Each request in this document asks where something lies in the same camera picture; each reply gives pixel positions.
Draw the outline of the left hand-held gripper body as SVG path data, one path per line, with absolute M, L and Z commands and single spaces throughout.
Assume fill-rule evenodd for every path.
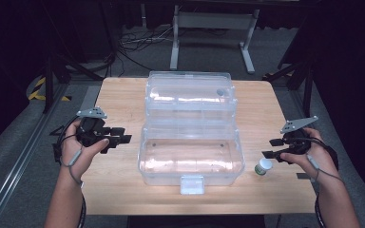
M 100 151 L 101 154 L 106 154 L 109 148 L 116 148 L 119 145 L 120 136 L 110 135 L 112 127 L 105 127 L 107 115 L 100 107 L 80 110 L 77 116 L 81 119 L 77 128 L 77 139 L 83 146 L 89 147 L 102 139 L 108 139 L 108 145 Z

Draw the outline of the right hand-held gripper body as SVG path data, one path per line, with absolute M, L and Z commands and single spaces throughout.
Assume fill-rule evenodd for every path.
M 317 116 L 310 118 L 287 120 L 280 130 L 282 141 L 289 145 L 295 154 L 304 154 L 311 146 L 311 138 L 304 127 L 318 120 Z

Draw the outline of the small white-capped green-label bottle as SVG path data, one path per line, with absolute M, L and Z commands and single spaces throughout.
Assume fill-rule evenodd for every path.
M 265 175 L 271 168 L 273 167 L 273 164 L 270 160 L 262 158 L 259 160 L 257 165 L 255 166 L 255 172 L 263 176 Z

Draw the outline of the clear plastic storage box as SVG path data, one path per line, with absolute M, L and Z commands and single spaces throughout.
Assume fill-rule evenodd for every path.
M 152 71 L 144 100 L 138 168 L 145 183 L 202 194 L 206 186 L 232 184 L 244 171 L 228 73 Z

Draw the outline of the person's right hand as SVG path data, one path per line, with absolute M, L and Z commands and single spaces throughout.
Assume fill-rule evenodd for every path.
M 282 153 L 280 157 L 287 162 L 299 165 L 311 179 L 321 185 L 331 181 L 341 181 L 328 151 L 315 142 L 311 143 L 310 149 L 304 155 Z

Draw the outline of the person's left hand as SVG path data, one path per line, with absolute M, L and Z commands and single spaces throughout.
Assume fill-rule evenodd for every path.
M 61 143 L 61 162 L 70 176 L 81 183 L 82 176 L 90 167 L 93 158 L 108 145 L 109 140 L 103 139 L 92 146 L 85 147 L 77 141 L 76 131 L 79 125 L 80 122 L 75 121 L 67 128 L 65 139 Z

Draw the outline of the black floor tape marking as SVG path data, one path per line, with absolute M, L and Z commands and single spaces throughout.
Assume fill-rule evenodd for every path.
M 54 129 L 52 132 L 49 133 L 50 136 L 61 136 L 65 132 L 65 127 L 62 125 L 56 129 Z

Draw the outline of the black metal stand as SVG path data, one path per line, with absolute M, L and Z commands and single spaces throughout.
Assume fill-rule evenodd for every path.
M 262 77 L 263 81 L 273 82 L 278 78 L 292 74 L 286 83 L 289 90 L 297 90 L 301 85 L 304 85 L 302 110 L 306 117 L 311 116 L 311 96 L 313 88 L 313 70 L 311 61 L 303 61 L 295 63 L 281 69 L 275 73 L 267 73 Z
M 86 75 L 88 78 L 93 81 L 102 81 L 104 78 L 97 75 L 90 69 L 80 65 L 79 63 L 71 60 L 69 57 L 62 55 L 51 53 L 45 63 L 45 79 L 46 79 L 46 94 L 45 94 L 45 109 L 43 111 L 44 114 L 47 114 L 49 110 L 53 107 L 56 99 L 54 98 L 54 85 L 53 85 L 53 77 L 56 77 L 60 84 L 67 85 L 70 82 L 70 74 L 67 66 L 71 66 L 77 72 Z

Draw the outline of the yellow black hazard tape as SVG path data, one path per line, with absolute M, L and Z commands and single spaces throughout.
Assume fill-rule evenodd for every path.
M 29 100 L 39 100 L 39 101 L 44 101 L 46 99 L 45 95 L 40 95 L 39 91 L 42 88 L 42 86 L 44 85 L 44 83 L 46 82 L 46 78 L 44 76 L 42 76 L 37 83 L 35 84 L 33 90 L 31 91 L 31 93 L 29 94 Z

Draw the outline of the white metal desk frame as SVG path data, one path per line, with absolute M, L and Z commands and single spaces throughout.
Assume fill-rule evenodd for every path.
M 250 14 L 213 13 L 213 12 L 185 12 L 176 5 L 174 7 L 172 28 L 173 44 L 171 49 L 171 70 L 178 69 L 179 61 L 179 29 L 236 29 L 246 30 L 246 38 L 239 43 L 239 48 L 246 70 L 255 73 L 249 46 L 259 19 L 259 10 L 254 9 Z

